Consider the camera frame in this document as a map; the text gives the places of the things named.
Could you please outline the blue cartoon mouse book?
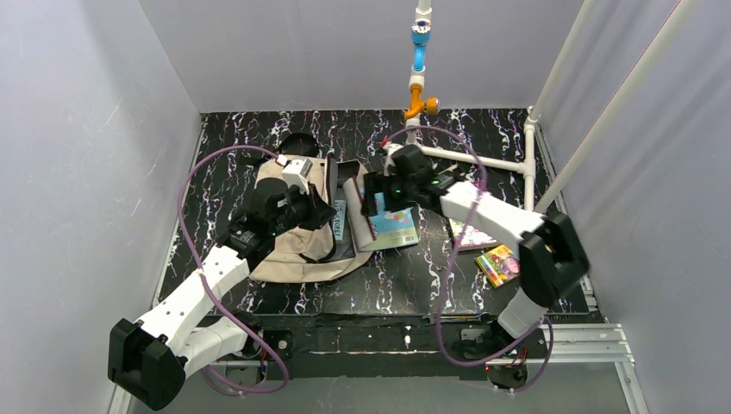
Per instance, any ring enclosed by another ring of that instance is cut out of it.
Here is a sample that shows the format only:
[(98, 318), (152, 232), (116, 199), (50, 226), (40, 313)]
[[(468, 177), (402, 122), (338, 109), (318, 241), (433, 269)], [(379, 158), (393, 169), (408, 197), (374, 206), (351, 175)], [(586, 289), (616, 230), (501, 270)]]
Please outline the blue cartoon mouse book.
[(365, 190), (361, 177), (346, 180), (342, 189), (347, 202), (347, 219), (354, 246), (359, 252), (373, 252), (390, 248), (402, 248), (419, 243), (411, 209), (386, 211), (384, 194), (373, 195), (375, 216), (363, 216), (361, 208), (365, 201)]

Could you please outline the beige canvas backpack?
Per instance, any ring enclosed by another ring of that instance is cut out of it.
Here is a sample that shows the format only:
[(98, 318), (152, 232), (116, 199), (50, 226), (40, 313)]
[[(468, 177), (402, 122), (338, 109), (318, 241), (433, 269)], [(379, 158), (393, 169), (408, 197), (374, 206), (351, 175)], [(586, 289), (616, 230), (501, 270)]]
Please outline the beige canvas backpack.
[[(303, 156), (313, 162), (309, 182), (334, 207), (335, 199), (345, 199), (343, 183), (366, 174), (357, 160), (337, 162), (332, 156), (319, 156), (319, 144), (309, 134), (293, 133), (284, 138), (277, 152), (287, 157)], [(348, 219), (344, 242), (335, 242), (333, 218), (314, 231), (295, 228), (275, 240), (271, 254), (252, 269), (249, 278), (271, 283), (314, 283), (338, 279), (365, 265), (372, 252), (359, 252), (354, 246)]]

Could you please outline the purple 117-storey treehouse book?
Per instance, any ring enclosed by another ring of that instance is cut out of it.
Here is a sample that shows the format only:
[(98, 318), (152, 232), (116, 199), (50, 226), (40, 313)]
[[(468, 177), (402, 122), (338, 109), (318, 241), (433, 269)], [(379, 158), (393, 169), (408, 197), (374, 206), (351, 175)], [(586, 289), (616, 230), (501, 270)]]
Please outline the purple 117-storey treehouse book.
[(453, 247), (458, 251), (468, 251), (484, 248), (494, 248), (500, 244), (499, 241), (486, 233), (473, 228), (471, 225), (464, 225), (454, 219), (448, 220), (450, 235), (453, 239)]

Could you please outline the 143-storey treehouse book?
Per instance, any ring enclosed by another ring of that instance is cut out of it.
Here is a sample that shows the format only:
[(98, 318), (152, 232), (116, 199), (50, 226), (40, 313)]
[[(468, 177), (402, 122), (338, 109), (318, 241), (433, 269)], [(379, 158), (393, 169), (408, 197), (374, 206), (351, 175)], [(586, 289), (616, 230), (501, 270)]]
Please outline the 143-storey treehouse book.
[(345, 221), (347, 220), (347, 201), (345, 199), (335, 199), (334, 201), (335, 216), (332, 220), (332, 230), (335, 242), (341, 245), (344, 242)]

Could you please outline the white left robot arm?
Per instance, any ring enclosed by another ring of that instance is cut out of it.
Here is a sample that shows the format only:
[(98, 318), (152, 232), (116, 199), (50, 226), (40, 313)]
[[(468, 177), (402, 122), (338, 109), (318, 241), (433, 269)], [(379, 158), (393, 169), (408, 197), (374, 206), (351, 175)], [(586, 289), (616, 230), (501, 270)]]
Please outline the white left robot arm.
[(241, 351), (252, 334), (236, 317), (198, 324), (214, 302), (246, 279), (273, 252), (278, 236), (318, 230), (335, 214), (328, 190), (302, 190), (282, 179), (262, 179), (215, 248), (167, 298), (109, 334), (108, 377), (153, 411), (167, 407), (185, 380), (218, 358)]

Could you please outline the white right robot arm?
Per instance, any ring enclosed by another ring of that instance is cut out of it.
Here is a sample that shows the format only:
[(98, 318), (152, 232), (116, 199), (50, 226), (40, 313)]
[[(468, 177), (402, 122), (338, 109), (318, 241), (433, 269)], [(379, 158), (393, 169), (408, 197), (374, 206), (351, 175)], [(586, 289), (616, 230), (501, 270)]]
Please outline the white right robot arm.
[(364, 177), (364, 216), (419, 205), (470, 224), (516, 254), (520, 287), (499, 314), (499, 333), (522, 336), (590, 270), (571, 219), (520, 209), (453, 172), (437, 173), (416, 145), (389, 152), (391, 166)]

